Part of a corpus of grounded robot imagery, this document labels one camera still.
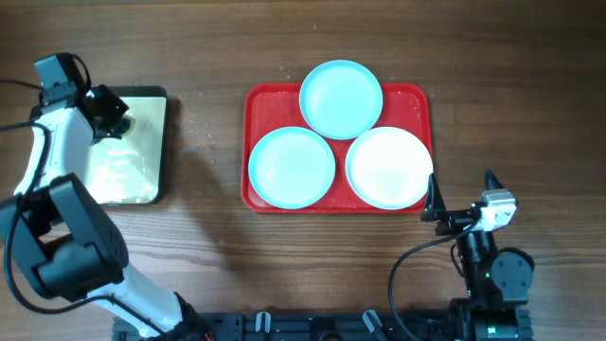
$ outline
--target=wooden table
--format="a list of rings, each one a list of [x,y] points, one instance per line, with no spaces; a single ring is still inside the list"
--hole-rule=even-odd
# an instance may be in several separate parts
[[[536,339],[606,337],[602,1],[70,3],[0,1],[0,76],[35,82],[33,61],[70,51],[95,84],[168,90],[165,198],[107,211],[131,262],[200,312],[386,311],[393,262],[435,237],[417,215],[259,215],[240,198],[248,90],[348,59],[425,91],[448,207],[477,200],[488,167],[519,198],[496,240],[537,263]],[[2,86],[0,124],[27,119],[35,103],[35,92]],[[21,180],[30,147],[28,131],[0,135],[0,197]],[[449,246],[403,265],[400,307],[466,295]],[[113,317],[97,307],[31,314],[3,280],[0,305],[2,340],[111,333]]]

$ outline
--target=round plate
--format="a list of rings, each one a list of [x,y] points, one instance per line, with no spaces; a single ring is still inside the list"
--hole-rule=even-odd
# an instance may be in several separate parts
[[[349,61],[319,65],[305,78],[299,106],[320,135],[344,140],[372,128],[381,115],[383,92],[367,68]]]
[[[401,209],[418,202],[427,192],[434,171],[425,145],[405,130],[372,129],[358,137],[345,162],[353,191],[367,204]]]
[[[273,206],[298,209],[320,200],[334,179],[329,144],[309,129],[285,127],[264,136],[248,161],[258,195]]]

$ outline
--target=white plate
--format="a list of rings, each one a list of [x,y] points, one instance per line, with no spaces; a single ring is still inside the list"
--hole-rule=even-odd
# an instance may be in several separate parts
[[[382,209],[401,209],[419,201],[434,171],[425,145],[405,130],[392,127],[360,135],[349,147],[345,167],[353,191]]]
[[[299,106],[320,135],[344,140],[372,128],[383,108],[379,82],[367,68],[349,61],[319,65],[305,78]]]
[[[258,195],[273,206],[298,209],[324,196],[334,179],[329,144],[309,129],[285,127],[264,136],[248,161]]]

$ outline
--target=cable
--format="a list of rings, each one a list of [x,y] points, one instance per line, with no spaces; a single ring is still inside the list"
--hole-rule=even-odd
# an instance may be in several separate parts
[[[82,68],[84,68],[84,74],[86,75],[86,91],[84,91],[84,94],[86,94],[88,92],[88,90],[91,89],[91,75],[88,73],[88,67],[86,67],[86,64],[84,63],[84,61],[82,60],[82,58],[80,58],[77,54],[73,54],[72,53],[72,57],[80,62],[80,65],[82,65]]]
[[[465,277],[465,274],[463,274],[463,270],[461,270],[461,267],[458,266],[458,261],[456,261],[455,258],[455,247],[456,247],[456,242],[453,244],[453,246],[451,246],[451,260],[453,260],[453,264],[454,267],[456,268],[456,272],[461,275],[461,277]]]
[[[7,235],[7,239],[5,242],[4,274],[5,274],[5,277],[7,278],[7,284],[10,288],[10,291],[15,296],[15,299],[17,299],[17,301],[19,303],[21,303],[21,305],[23,305],[27,309],[31,310],[34,313],[38,313],[38,314],[67,313],[67,312],[77,309],[85,304],[88,304],[90,302],[105,299],[105,300],[109,301],[110,303],[115,304],[118,307],[122,308],[124,311],[126,311],[127,313],[134,316],[136,319],[145,323],[150,328],[152,328],[156,332],[158,332],[160,335],[166,336],[164,331],[162,331],[160,328],[158,328],[156,325],[154,325],[148,318],[143,317],[141,314],[137,313],[136,311],[131,309],[129,306],[120,302],[118,299],[116,299],[113,296],[92,296],[92,297],[85,298],[77,303],[68,305],[66,307],[62,307],[62,308],[58,308],[58,309],[47,309],[47,308],[38,307],[38,306],[34,305],[33,303],[29,302],[24,297],[24,295],[21,293],[21,291],[19,290],[19,288],[17,287],[17,285],[15,283],[14,275],[12,273],[12,262],[10,261],[11,256],[12,256],[12,242],[13,242],[13,238],[15,235],[15,230],[19,223],[19,217],[21,217],[21,215],[24,213],[25,208],[27,207],[27,203],[29,202],[29,199],[31,197],[31,194],[33,193],[34,189],[40,182],[40,178],[42,177],[43,170],[45,167],[46,159],[48,158],[48,152],[50,150],[50,130],[48,130],[48,128],[46,128],[44,125],[42,125],[40,123],[30,121],[30,122],[23,122],[23,123],[17,123],[17,124],[5,126],[5,127],[0,127],[0,133],[14,130],[14,129],[25,128],[25,127],[36,127],[36,128],[42,129],[42,131],[45,134],[45,142],[43,145],[43,150],[40,154],[40,159],[38,161],[38,165],[36,166],[36,170],[34,171],[32,181],[29,184],[29,187],[27,187],[26,192],[19,199],[19,203],[15,210],[15,214],[12,216],[12,220],[10,222],[9,233]]]
[[[44,91],[44,88],[40,85],[36,85],[36,84],[32,84],[32,83],[28,83],[26,81],[18,81],[18,80],[0,80],[0,83],[4,83],[4,84],[15,84],[15,85],[22,85],[24,87],[28,87],[31,89],[36,89],[36,90],[40,90],[40,91]]]
[[[432,242],[427,242],[425,244],[421,244],[421,245],[409,250],[405,254],[401,255],[401,257],[394,264],[394,267],[391,269],[391,273],[389,274],[389,280],[388,280],[388,288],[387,288],[387,297],[389,298],[389,307],[391,308],[391,312],[394,314],[394,317],[396,318],[396,321],[398,322],[400,327],[404,330],[404,332],[406,334],[408,334],[408,337],[410,339],[412,339],[413,341],[420,341],[420,340],[416,336],[414,336],[412,334],[412,332],[410,332],[410,330],[408,330],[408,328],[404,324],[404,321],[402,321],[400,315],[398,314],[398,309],[396,308],[396,303],[394,302],[394,277],[396,276],[396,271],[398,270],[398,268],[400,267],[402,262],[405,259],[407,259],[408,257],[410,257],[412,254],[414,254],[424,248],[430,247],[430,246],[438,245],[443,242],[449,242],[449,241],[461,238],[461,237],[465,236],[466,234],[470,233],[476,224],[477,224],[477,222],[471,224],[470,227],[463,229],[463,231],[459,232],[458,234],[455,234],[455,235],[452,235],[452,236],[449,236],[446,238],[442,238],[439,240],[435,240]]]

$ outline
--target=red tray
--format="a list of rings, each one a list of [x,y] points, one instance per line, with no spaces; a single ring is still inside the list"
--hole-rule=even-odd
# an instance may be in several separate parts
[[[418,137],[433,155],[427,98],[416,85],[382,83],[383,112],[375,127],[398,127]],[[345,159],[353,139],[326,139],[336,159],[336,173],[329,191],[317,203],[300,209],[272,206],[255,192],[248,178],[248,157],[257,142],[271,131],[297,126],[310,129],[299,109],[301,83],[264,83],[254,87],[246,97],[244,139],[242,144],[241,195],[256,212],[264,213],[419,213],[424,198],[404,209],[385,210],[360,199],[349,186]]]

